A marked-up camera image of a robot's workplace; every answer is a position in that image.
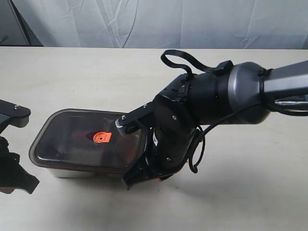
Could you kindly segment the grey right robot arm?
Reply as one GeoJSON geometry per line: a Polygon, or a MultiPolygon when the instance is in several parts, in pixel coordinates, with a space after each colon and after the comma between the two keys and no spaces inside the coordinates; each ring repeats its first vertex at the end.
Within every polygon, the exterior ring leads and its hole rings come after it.
{"type": "Polygon", "coordinates": [[[218,125],[259,124],[269,113],[306,116],[295,107],[279,107],[276,101],[308,92],[308,63],[302,61],[274,69],[253,62],[218,67],[218,73],[188,77],[182,74],[154,99],[119,119],[125,133],[147,131],[144,153],[123,176],[127,188],[166,180],[185,164],[193,173],[193,156],[205,146],[206,134],[218,125]]]}

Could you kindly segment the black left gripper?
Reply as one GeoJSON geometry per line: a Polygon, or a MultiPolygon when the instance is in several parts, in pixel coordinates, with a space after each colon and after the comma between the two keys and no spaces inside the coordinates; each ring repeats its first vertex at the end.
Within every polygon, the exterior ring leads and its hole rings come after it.
{"type": "Polygon", "coordinates": [[[32,194],[39,180],[29,174],[20,164],[20,155],[9,151],[9,143],[0,138],[0,192],[11,194],[14,190],[22,190],[32,194]]]}

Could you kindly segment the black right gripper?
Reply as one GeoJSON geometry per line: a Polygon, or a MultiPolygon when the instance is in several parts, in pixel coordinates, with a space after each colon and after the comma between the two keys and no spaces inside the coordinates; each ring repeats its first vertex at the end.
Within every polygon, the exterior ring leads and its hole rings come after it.
{"type": "Polygon", "coordinates": [[[154,179],[165,181],[185,165],[200,124],[190,104],[196,78],[196,74],[192,78],[181,74],[152,100],[155,124],[150,131],[151,140],[146,151],[122,177],[127,190],[154,179]]]}

